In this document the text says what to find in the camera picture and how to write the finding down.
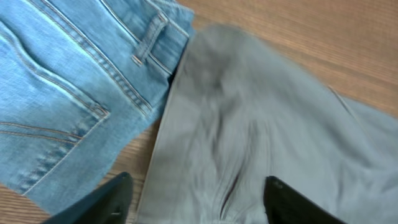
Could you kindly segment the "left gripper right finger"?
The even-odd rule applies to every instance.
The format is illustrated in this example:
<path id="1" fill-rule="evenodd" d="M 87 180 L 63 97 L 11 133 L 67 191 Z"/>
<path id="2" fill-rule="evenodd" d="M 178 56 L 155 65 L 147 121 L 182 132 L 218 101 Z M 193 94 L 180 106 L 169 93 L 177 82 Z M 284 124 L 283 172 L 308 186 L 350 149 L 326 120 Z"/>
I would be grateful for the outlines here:
<path id="1" fill-rule="evenodd" d="M 263 204 L 268 224 L 345 224 L 276 176 L 267 176 Z"/>

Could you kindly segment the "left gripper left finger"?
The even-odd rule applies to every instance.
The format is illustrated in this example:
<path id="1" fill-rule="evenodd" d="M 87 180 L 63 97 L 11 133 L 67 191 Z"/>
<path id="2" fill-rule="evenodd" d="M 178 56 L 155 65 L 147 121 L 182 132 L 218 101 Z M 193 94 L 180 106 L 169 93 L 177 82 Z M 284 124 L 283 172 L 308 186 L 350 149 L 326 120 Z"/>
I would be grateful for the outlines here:
<path id="1" fill-rule="evenodd" d="M 125 224 L 133 179 L 122 172 L 43 224 Z"/>

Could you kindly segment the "grey shorts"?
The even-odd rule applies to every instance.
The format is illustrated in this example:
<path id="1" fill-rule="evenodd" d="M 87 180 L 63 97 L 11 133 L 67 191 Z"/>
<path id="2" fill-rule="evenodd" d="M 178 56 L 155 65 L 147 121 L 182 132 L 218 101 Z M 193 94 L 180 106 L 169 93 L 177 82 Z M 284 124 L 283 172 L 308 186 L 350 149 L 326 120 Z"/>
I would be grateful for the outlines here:
<path id="1" fill-rule="evenodd" d="M 397 120 L 340 96 L 247 32 L 189 41 L 137 223 L 267 223 L 277 177 L 346 223 L 397 222 Z"/>

